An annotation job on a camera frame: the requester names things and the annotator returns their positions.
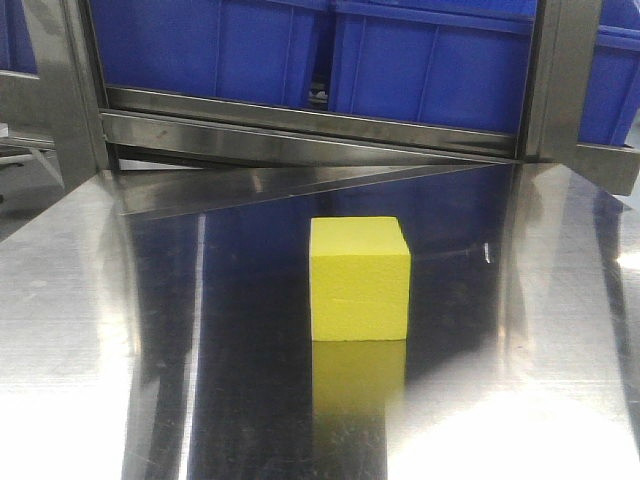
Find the stainless steel surface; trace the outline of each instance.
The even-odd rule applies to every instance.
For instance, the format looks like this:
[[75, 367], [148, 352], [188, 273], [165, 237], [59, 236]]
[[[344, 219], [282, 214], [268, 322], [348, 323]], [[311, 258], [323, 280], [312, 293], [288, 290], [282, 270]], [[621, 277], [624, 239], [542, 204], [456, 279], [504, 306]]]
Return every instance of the stainless steel surface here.
[[111, 108], [453, 152], [514, 156], [512, 135], [111, 87]]
[[36, 134], [49, 132], [49, 121], [36, 75], [0, 70], [0, 122]]
[[101, 78], [84, 0], [23, 0], [48, 117], [67, 190], [109, 166], [98, 112]]
[[640, 171], [640, 150], [579, 143], [571, 168], [609, 193], [629, 195]]
[[[171, 217], [153, 177], [192, 174], [105, 173], [0, 243], [3, 477], [638, 478], [635, 211], [557, 165], [254, 172]], [[336, 189], [254, 203], [295, 173]], [[328, 346], [406, 362], [386, 400], [378, 370], [312, 376], [308, 221], [342, 214], [412, 248], [406, 346]]]
[[207, 155], [241, 165], [419, 165], [506, 163], [479, 155], [339, 140], [293, 132], [106, 110], [106, 140], [118, 145]]

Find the metal shelf rail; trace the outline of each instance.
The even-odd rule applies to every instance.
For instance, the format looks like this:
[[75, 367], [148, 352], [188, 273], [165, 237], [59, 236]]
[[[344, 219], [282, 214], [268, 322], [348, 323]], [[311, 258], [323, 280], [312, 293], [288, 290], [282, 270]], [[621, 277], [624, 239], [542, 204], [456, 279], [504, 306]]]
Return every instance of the metal shelf rail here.
[[577, 142], [602, 1], [539, 0], [521, 130], [506, 135], [106, 86], [88, 1], [23, 0], [39, 74], [0, 71], [0, 143], [55, 146], [67, 190], [126, 146], [198, 165], [553, 161], [624, 194], [640, 152]]

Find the yellow cube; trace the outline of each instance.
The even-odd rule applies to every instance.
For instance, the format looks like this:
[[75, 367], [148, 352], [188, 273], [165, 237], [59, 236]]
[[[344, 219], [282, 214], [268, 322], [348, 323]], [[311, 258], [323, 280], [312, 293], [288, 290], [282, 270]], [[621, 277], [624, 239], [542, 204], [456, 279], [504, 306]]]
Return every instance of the yellow cube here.
[[404, 392], [407, 342], [314, 342], [314, 415], [379, 415]]
[[395, 217], [311, 221], [313, 340], [407, 337], [411, 254]]

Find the metal bar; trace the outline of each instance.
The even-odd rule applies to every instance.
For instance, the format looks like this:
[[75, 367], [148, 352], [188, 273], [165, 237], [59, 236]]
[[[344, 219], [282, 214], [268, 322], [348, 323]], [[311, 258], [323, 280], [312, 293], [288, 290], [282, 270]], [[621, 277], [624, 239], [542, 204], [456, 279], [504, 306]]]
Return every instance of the metal bar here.
[[0, 136], [0, 145], [22, 148], [38, 148], [40, 150], [53, 150], [53, 139], [48, 135], [35, 135], [33, 133], [9, 131], [8, 136]]
[[44, 107], [69, 191], [109, 165], [87, 5], [84, 0], [23, 0], [23, 5], [46, 89]]
[[205, 155], [247, 164], [359, 166], [510, 163], [478, 155], [447, 154], [275, 130], [106, 110], [108, 142], [118, 145]]
[[0, 121], [21, 131], [49, 132], [36, 75], [0, 70]]
[[513, 135], [290, 110], [174, 93], [107, 89], [111, 108], [300, 133], [513, 158]]
[[601, 9], [602, 0], [538, 2], [518, 158], [572, 166]]

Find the blue storage bin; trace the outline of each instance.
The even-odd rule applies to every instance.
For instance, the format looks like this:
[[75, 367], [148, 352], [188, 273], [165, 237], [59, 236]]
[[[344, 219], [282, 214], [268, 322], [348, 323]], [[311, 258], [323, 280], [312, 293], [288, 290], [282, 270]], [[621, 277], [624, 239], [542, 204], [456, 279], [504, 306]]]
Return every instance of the blue storage bin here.
[[0, 0], [0, 70], [36, 73], [21, 0]]
[[538, 0], [355, 0], [402, 8], [436, 10], [499, 17], [502, 14], [529, 15], [536, 13]]
[[[530, 0], [398, 2], [336, 2], [329, 109], [516, 133], [533, 26], [517, 12]], [[622, 145], [640, 106], [640, 14], [609, 0], [602, 19], [580, 141]]]
[[327, 0], [92, 0], [108, 83], [303, 107]]
[[328, 12], [320, 17], [318, 54], [314, 74], [322, 79], [331, 77], [331, 61], [333, 60], [333, 44], [336, 35], [336, 16]]

